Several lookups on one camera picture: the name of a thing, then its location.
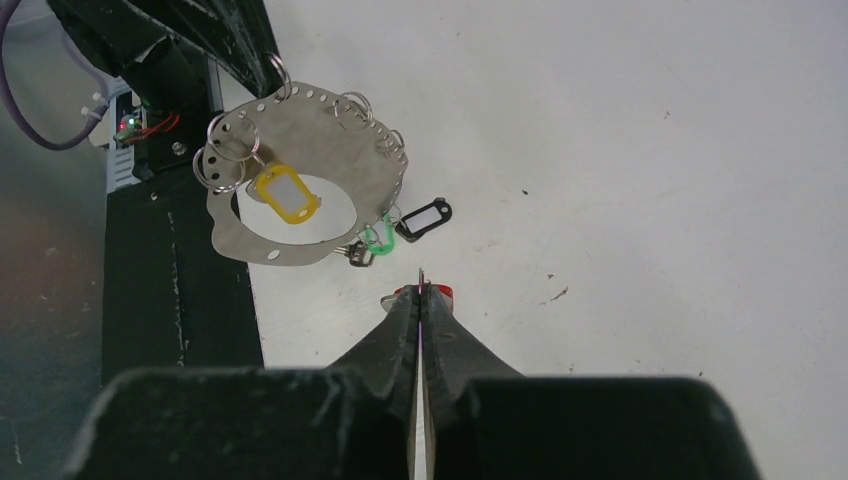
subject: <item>bolt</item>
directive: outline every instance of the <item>bolt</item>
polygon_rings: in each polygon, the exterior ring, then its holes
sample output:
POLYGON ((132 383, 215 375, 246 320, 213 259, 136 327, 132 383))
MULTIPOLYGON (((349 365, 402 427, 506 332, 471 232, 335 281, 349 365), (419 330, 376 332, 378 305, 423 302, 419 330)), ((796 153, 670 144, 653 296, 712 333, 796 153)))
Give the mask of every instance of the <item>bolt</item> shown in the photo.
POLYGON ((185 155, 185 152, 187 152, 188 149, 182 143, 174 142, 171 144, 171 151, 174 152, 174 155, 182 156, 185 155))

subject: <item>hole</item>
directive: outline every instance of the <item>hole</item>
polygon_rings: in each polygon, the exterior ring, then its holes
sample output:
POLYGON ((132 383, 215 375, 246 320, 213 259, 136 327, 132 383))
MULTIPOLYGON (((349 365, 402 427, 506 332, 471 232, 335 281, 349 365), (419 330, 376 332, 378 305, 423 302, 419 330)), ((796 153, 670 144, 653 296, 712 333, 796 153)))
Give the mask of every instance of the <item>hole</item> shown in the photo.
POLYGON ((237 208, 244 225, 257 235, 272 242, 290 245, 307 245, 341 237, 356 223, 356 208, 347 194, 334 183, 323 178, 301 175, 309 190, 321 197, 321 206, 309 220, 289 225, 269 205, 258 202, 252 197, 258 195, 247 192, 248 185, 238 189, 233 196, 233 204, 238 198, 237 208))

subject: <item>silver metal plate with holes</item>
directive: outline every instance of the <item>silver metal plate with holes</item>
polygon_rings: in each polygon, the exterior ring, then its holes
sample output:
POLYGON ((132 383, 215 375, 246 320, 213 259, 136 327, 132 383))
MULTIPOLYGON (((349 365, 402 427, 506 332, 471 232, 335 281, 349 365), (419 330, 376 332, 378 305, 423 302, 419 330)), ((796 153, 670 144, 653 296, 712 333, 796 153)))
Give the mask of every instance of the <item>silver metal plate with holes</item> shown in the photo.
MULTIPOLYGON (((318 243, 278 243, 257 235, 241 223, 232 209, 235 190, 210 190, 206 206, 215 222, 212 245, 226 257, 264 265, 313 264, 377 223, 400 192, 407 157, 402 144, 401 148, 386 147, 402 139, 396 139, 394 133, 376 119, 366 123, 362 115, 357 115, 361 110, 347 108, 351 102, 346 97, 305 83, 293 82, 291 87, 288 99, 272 95, 227 113, 210 129, 209 141, 226 139, 232 125, 244 123, 242 119, 247 118, 258 132, 257 154, 262 161, 284 163, 300 175, 336 184, 350 197, 356 209, 356 223, 344 235, 318 243)), ((215 149, 208 144, 200 161, 213 189, 238 183, 242 168, 246 168, 245 183, 261 172, 254 161, 232 162, 218 158, 215 149)), ((251 198, 258 198, 251 190, 255 189, 248 185, 251 198)))

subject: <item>white table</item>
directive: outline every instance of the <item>white table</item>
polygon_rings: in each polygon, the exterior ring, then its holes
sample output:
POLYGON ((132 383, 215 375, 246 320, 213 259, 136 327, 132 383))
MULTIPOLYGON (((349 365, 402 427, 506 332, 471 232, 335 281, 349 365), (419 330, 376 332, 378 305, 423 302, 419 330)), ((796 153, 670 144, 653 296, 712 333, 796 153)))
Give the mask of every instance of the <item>white table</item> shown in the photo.
POLYGON ((370 269, 251 266, 269 367, 336 359, 420 266, 525 374, 703 375, 767 478, 848 478, 848 4, 266 4, 295 80, 404 134, 399 206, 454 208, 370 269))

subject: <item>black key tag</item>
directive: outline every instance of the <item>black key tag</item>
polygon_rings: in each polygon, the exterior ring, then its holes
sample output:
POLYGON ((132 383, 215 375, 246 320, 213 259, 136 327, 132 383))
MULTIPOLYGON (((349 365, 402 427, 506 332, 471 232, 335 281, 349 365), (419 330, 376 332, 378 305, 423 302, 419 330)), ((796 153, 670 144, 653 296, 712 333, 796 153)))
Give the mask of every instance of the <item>black key tag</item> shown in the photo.
POLYGON ((444 198, 439 197, 433 200, 433 203, 424 205, 401 218, 395 231, 404 240, 413 243, 430 230, 447 223, 452 215, 451 206, 444 198))

